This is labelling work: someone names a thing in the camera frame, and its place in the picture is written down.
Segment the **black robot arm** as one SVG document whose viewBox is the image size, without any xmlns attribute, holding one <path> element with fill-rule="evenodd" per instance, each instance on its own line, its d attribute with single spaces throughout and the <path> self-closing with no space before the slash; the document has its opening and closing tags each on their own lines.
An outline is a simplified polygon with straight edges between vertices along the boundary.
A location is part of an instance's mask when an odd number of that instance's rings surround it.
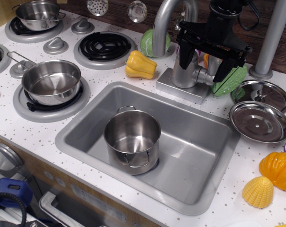
<svg viewBox="0 0 286 227">
<path fill-rule="evenodd" d="M 177 35 L 180 67 L 187 69 L 196 49 L 222 60 L 215 83 L 221 82 L 232 68 L 242 67 L 252 48 L 234 34 L 233 25 L 247 4 L 245 0 L 212 0 L 206 23 L 181 22 Z"/>
</svg>

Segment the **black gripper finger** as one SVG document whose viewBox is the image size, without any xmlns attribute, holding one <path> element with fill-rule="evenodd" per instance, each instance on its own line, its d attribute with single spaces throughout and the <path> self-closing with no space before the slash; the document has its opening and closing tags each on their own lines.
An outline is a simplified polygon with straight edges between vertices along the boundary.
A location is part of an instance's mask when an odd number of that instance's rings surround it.
<svg viewBox="0 0 286 227">
<path fill-rule="evenodd" d="M 186 70 L 193 59 L 195 48 L 191 43 L 184 39 L 181 40 L 179 46 L 179 64 L 183 70 Z"/>
<path fill-rule="evenodd" d="M 222 82 L 222 80 L 231 72 L 233 68 L 243 66 L 243 57 L 239 55 L 225 55 L 214 57 L 222 60 L 214 76 L 214 83 Z"/>
</svg>

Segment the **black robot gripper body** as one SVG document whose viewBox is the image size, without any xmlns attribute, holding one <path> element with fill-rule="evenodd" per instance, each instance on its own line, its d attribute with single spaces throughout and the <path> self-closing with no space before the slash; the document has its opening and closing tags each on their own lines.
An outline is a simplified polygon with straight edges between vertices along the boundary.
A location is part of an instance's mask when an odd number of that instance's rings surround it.
<svg viewBox="0 0 286 227">
<path fill-rule="evenodd" d="M 187 40 L 195 50 L 212 56 L 239 55 L 246 62 L 252 48 L 233 32 L 233 25 L 241 11 L 212 10 L 206 23 L 181 22 L 177 41 Z"/>
</svg>

